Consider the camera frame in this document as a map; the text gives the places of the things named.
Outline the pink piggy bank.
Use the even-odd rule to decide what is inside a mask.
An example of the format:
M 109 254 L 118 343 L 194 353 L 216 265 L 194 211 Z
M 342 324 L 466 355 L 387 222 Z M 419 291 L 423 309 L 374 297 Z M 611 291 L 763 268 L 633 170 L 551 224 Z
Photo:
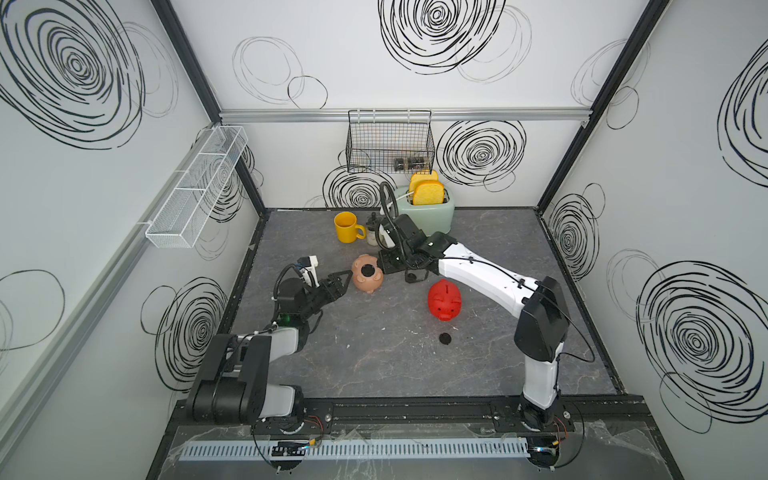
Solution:
M 378 266 L 378 259 L 372 255 L 361 255 L 352 264 L 352 283 L 360 291 L 372 294 L 384 281 L 384 273 Z

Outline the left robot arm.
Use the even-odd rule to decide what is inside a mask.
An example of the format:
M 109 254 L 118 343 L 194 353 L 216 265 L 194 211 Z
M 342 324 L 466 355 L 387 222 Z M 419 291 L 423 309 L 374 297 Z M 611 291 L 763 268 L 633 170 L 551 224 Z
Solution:
M 296 385 L 271 384 L 272 363 L 300 352 L 314 333 L 312 317 L 343 297 L 351 283 L 350 270 L 316 280 L 304 277 L 295 265 L 291 278 L 280 276 L 273 289 L 274 310 L 268 324 L 253 333 L 218 334 L 210 342 L 188 393 L 187 418 L 195 423 L 253 425 L 286 419 L 302 425 L 304 395 Z

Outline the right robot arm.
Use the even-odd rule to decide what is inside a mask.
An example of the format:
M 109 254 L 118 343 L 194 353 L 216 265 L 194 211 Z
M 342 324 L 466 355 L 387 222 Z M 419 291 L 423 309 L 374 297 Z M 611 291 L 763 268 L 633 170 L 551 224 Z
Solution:
M 559 367 L 570 319 L 560 284 L 517 274 L 472 252 L 443 232 L 426 235 L 411 218 L 385 214 L 376 233 L 384 273 L 425 270 L 458 281 L 517 320 L 514 342 L 525 357 L 520 399 L 524 425 L 542 431 L 555 421 Z

